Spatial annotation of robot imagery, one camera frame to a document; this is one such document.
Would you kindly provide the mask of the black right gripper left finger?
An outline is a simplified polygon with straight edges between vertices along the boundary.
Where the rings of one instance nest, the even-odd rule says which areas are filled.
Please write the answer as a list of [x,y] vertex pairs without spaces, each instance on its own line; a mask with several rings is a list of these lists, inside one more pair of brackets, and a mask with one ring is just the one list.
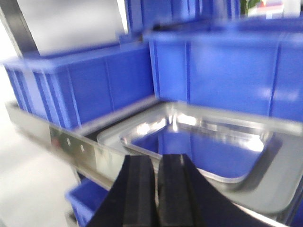
[[118,177],[87,226],[157,226],[155,175],[148,156],[125,156]]

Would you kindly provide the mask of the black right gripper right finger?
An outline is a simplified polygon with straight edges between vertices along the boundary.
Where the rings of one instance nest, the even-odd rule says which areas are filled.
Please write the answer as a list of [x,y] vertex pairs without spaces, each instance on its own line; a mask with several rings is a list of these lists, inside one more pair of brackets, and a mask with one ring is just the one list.
[[158,170],[162,227],[267,227],[214,188],[186,154],[163,155]]

